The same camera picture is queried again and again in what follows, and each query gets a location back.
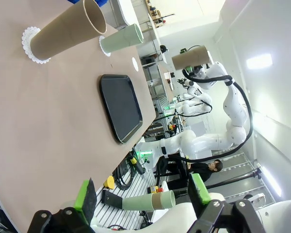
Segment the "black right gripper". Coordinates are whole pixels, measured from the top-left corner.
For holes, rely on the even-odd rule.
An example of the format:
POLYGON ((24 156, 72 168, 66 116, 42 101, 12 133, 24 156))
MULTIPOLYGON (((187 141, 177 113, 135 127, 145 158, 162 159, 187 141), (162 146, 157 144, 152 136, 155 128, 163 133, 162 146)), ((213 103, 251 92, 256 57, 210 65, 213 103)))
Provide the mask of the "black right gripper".
MULTIPOLYGON (((185 53, 185 52, 187 52, 186 48, 183 48, 180 50, 180 53, 185 53)), ((199 65, 199 66, 195 66, 195 67, 191 67, 191 66, 185 67, 185 70, 187 73, 194 73, 195 76, 197 76, 197 77, 206 77, 207 69, 209 69, 208 64, 205 64, 204 66, 199 65)))

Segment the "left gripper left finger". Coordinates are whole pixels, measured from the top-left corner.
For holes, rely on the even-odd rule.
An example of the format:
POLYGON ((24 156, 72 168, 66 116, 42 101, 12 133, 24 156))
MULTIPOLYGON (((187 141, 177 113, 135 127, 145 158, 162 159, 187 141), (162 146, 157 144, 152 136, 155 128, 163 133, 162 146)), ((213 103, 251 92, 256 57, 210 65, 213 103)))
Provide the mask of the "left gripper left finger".
POLYGON ((92 179, 83 181, 73 207, 52 214, 37 211, 28 228, 29 233, 93 233, 90 223, 94 217, 97 195, 92 179))

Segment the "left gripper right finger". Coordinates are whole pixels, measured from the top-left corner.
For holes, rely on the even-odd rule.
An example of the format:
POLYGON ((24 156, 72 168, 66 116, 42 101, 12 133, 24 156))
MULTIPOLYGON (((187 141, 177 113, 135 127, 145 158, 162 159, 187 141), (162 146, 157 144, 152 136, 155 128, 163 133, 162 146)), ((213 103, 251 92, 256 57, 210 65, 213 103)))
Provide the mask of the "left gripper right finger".
POLYGON ((213 233, 226 229, 229 233, 264 233, 265 229, 249 200, 234 204, 212 199, 199 174, 190 174, 188 195, 197 220, 189 233, 213 233))

